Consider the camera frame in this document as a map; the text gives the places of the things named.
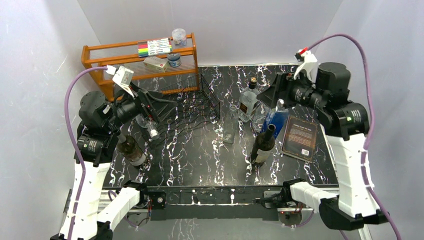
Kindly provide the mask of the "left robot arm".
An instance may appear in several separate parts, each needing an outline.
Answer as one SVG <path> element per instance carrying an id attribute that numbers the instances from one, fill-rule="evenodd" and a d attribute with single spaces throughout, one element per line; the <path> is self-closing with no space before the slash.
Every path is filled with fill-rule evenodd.
<path id="1" fill-rule="evenodd" d="M 121 132 L 121 127 L 138 116 L 163 121 L 177 102 L 160 92 L 141 88 L 111 103 L 100 91 L 91 91 L 80 100 L 81 122 L 76 132 L 69 131 L 75 149 L 75 179 L 69 207 L 55 240 L 110 240 L 117 224 L 133 208 L 144 208 L 152 201 L 147 185 L 130 180 L 118 195 L 99 210 L 103 184 L 115 151 L 134 167 L 142 167 L 149 158 L 137 141 Z"/>

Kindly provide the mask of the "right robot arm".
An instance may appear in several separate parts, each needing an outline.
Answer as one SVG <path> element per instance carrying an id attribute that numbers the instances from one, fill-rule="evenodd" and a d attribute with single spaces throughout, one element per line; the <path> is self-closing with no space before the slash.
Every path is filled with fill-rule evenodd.
<path id="1" fill-rule="evenodd" d="M 337 172 L 339 193 L 333 194 L 303 179 L 285 181 L 277 199 L 288 207 L 299 202 L 319 213 L 332 230 L 352 231 L 365 225 L 387 223 L 389 215 L 371 194 L 373 189 L 365 142 L 371 135 L 368 112 L 348 99 L 351 73 L 344 64 L 324 62 L 316 80 L 306 71 L 277 73 L 274 82 L 258 95 L 269 107 L 283 100 L 289 107 L 314 109 Z"/>

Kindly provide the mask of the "clear bottle red label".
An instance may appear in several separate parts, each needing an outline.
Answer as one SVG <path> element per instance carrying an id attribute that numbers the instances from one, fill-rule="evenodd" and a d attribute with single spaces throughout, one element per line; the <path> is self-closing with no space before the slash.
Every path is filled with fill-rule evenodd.
<path id="1" fill-rule="evenodd" d="M 149 136 L 152 140 L 158 140 L 160 134 L 156 127 L 156 122 L 150 116 L 144 117 L 142 114 L 139 114 L 135 117 L 135 121 L 141 127 L 147 130 Z"/>

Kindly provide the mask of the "dark wine bottle white label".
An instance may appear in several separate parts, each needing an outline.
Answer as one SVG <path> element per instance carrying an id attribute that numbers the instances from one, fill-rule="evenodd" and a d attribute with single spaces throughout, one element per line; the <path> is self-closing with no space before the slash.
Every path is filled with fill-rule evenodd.
<path id="1" fill-rule="evenodd" d="M 265 132 L 261 132 L 255 138 L 252 151 L 250 153 L 250 163 L 253 166 L 262 166 L 270 157 L 275 146 L 274 132 L 276 126 L 269 124 Z"/>

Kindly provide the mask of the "blue water bottle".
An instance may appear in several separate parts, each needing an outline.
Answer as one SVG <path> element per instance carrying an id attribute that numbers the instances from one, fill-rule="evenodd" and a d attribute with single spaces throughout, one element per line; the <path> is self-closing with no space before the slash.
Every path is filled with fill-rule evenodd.
<path id="1" fill-rule="evenodd" d="M 260 133 L 264 133 L 267 130 L 268 125 L 273 124 L 275 125 L 273 137 L 276 139 L 281 130 L 283 129 L 283 126 L 285 125 L 288 117 L 289 110 L 287 108 L 279 111 L 276 111 L 275 108 L 269 109 L 265 116 L 265 120 L 263 122 Z"/>

